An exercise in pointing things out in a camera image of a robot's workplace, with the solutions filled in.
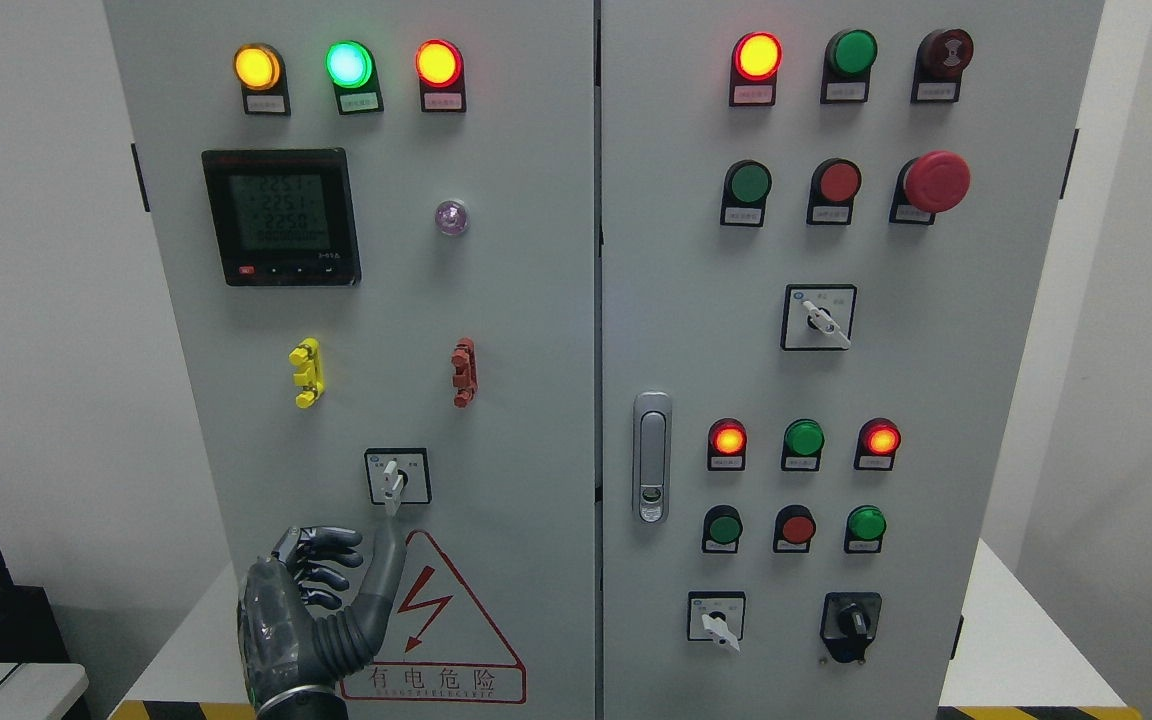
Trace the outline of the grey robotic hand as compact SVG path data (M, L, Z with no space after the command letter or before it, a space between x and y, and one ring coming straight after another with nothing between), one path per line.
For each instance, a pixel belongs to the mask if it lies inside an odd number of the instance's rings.
M396 521L384 520L365 578L353 602L340 592L348 579L328 568L364 564L362 536L339 526L291 526L268 556L247 571L237 609L244 684L257 707L298 685L329 685L365 669L387 637L404 570L406 547Z

